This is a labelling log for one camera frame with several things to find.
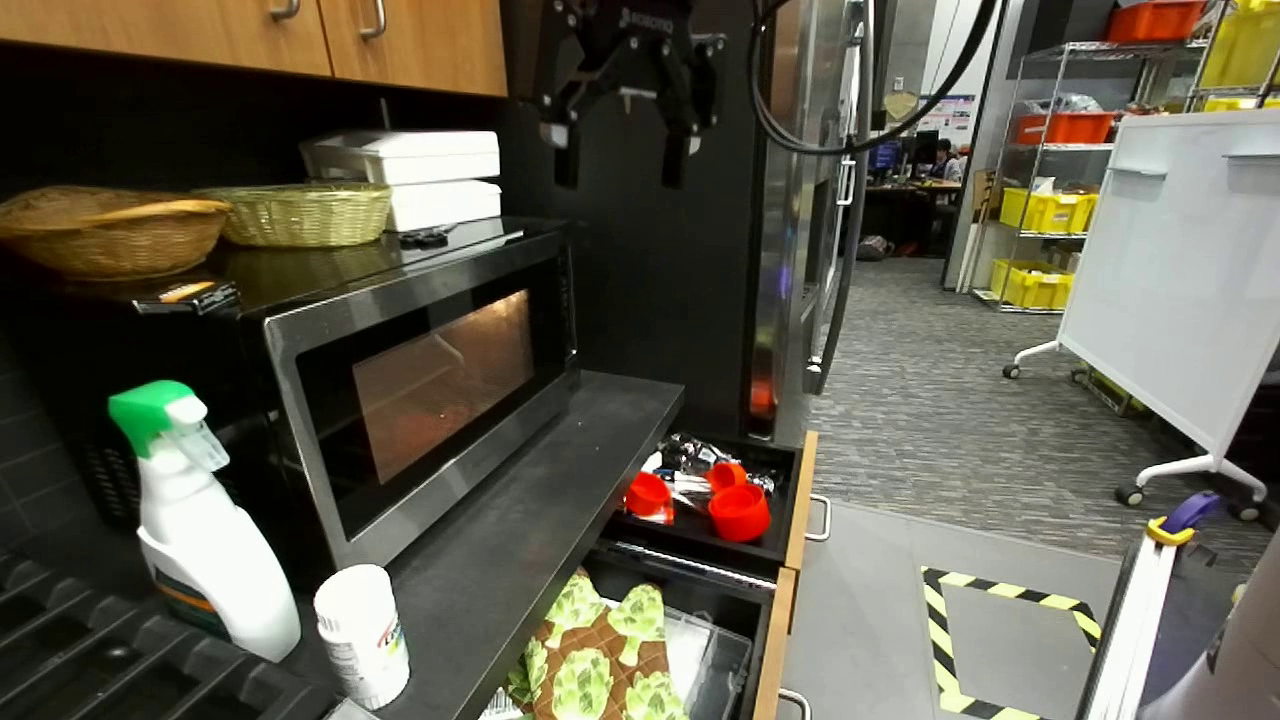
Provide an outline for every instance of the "drawer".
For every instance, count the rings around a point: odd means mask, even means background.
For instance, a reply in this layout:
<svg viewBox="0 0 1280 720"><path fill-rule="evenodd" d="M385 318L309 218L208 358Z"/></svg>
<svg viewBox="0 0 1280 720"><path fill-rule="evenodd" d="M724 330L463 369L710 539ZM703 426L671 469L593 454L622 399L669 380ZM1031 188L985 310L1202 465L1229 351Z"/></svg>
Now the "drawer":
<svg viewBox="0 0 1280 720"><path fill-rule="evenodd" d="M663 594L669 612L710 626L710 645L695 659L687 717L772 720L790 645L797 572L772 581L724 572L669 553L598 539L583 572L594 594L621 600L634 586Z"/></svg>
<svg viewBox="0 0 1280 720"><path fill-rule="evenodd" d="M683 561L703 561L732 572L775 576L779 569L805 566L805 534L811 522L811 476L815 476L815 438L809 433L805 447L766 447L766 446L727 446L717 447L742 461L749 472L775 485L766 507L766 535L756 546L727 546L717 535L709 511L675 504L675 526L645 526L615 511L604 527L604 539L646 546Z"/></svg>

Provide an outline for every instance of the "microwave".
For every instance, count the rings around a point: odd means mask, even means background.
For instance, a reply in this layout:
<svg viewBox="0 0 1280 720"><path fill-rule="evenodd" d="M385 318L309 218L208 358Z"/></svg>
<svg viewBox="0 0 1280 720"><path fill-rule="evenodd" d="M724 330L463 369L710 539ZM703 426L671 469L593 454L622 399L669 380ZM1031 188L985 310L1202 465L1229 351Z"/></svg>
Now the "microwave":
<svg viewBox="0 0 1280 720"><path fill-rule="evenodd" d="M199 283L225 305L160 305ZM445 250L228 250L163 287L18 272L6 296L15 358L106 522L136 526L106 397L185 380L232 454L221 480L294 581L401 556L564 413L575 358L564 236L490 222Z"/></svg>

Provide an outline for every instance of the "stainless steel refrigerator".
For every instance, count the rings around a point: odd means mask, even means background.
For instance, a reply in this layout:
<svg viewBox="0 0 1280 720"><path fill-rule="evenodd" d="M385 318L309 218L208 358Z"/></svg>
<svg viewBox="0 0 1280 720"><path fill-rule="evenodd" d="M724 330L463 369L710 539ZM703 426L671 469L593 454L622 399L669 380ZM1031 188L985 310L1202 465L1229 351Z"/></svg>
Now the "stainless steel refrigerator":
<svg viewBox="0 0 1280 720"><path fill-rule="evenodd" d="M538 117L513 122L513 212L575 225L580 362L687 387L681 426L797 446L831 374L861 241L861 163L790 156L760 134L749 85L750 0L701 0L691 32L724 32L719 112L681 188L645 91L580 122L575 183L554 183ZM545 5L513 5L513 91L537 101ZM775 122L841 139L870 112L861 0L790 0L760 52Z"/></svg>

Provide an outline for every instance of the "electrical cable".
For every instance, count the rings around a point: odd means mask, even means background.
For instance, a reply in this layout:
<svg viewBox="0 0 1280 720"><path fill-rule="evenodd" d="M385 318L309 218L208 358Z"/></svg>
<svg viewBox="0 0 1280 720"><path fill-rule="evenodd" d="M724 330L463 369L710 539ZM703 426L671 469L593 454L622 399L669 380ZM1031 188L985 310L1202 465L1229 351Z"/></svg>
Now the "electrical cable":
<svg viewBox="0 0 1280 720"><path fill-rule="evenodd" d="M971 55L978 52L991 19L996 19L996 9L999 0L985 0L971 27L967 27L967 40L947 72L947 81L908 117L899 122L894 129L870 136L870 139L844 139L844 145L831 145L831 148L819 148L819 145L809 145L801 136L790 136L772 112L766 112L766 101L760 91L760 40L763 32L775 26L775 11L783 9L789 0L772 0L756 26L750 26L750 40L749 40L749 90L750 90L750 112L756 112L756 125L763 129L763 136L797 156L861 156L893 136L904 136L908 129L916 129L954 85L960 76L967 72Z"/></svg>

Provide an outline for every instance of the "white spray bottle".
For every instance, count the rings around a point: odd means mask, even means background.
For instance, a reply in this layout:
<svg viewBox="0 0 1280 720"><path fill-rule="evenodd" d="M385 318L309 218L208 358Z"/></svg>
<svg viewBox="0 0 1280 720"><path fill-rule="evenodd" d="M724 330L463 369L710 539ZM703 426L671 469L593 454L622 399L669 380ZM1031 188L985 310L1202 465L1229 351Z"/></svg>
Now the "white spray bottle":
<svg viewBox="0 0 1280 720"><path fill-rule="evenodd" d="M157 380L106 399L139 465L139 546L160 597L251 657L285 659L299 640L280 561L212 476L228 469L208 409L186 385Z"/></svg>

